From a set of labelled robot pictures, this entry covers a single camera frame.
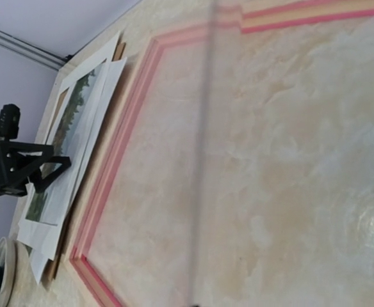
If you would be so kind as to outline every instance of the landscape painting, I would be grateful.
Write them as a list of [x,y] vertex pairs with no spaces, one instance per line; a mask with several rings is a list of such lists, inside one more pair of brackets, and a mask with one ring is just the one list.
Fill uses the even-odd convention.
[[[85,110],[86,103],[89,101],[96,80],[101,72],[102,64],[91,72],[80,78],[74,85],[72,95],[63,111],[60,123],[56,129],[52,145],[54,155],[70,156],[71,147],[77,147],[77,128]],[[42,176],[45,177],[58,167],[57,164],[45,164],[42,168]],[[35,193],[32,197],[26,219],[40,223],[56,224],[58,218],[57,206],[50,206],[47,202],[48,196],[52,191],[52,186],[43,193]]]

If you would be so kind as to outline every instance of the wall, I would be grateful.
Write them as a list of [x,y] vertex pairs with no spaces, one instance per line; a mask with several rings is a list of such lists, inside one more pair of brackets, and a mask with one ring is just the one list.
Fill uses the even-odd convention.
[[75,54],[139,0],[0,0],[0,30],[60,56]]
[[[0,110],[20,107],[19,141],[34,141],[56,71],[0,47]],[[8,236],[17,198],[0,197],[0,238]]]

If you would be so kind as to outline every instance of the white bowl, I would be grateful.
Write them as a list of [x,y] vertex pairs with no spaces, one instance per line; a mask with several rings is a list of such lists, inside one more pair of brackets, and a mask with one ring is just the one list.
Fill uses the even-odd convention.
[[15,280],[16,249],[15,243],[5,237],[0,240],[0,266],[4,267],[0,291],[0,307],[7,307]]

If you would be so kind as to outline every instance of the gray vertical line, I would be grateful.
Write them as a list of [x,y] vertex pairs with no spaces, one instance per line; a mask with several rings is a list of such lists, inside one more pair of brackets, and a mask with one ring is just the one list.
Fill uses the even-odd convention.
[[207,48],[204,53],[202,93],[200,98],[199,125],[195,148],[195,168],[191,185],[191,238],[190,254],[188,259],[188,306],[198,305],[195,282],[199,274],[200,256],[200,228],[202,222],[203,195],[204,195],[204,166],[206,163],[207,124],[209,103],[211,96],[211,82],[213,76],[213,53],[215,49],[215,17],[216,0],[211,3],[209,10],[209,36]]

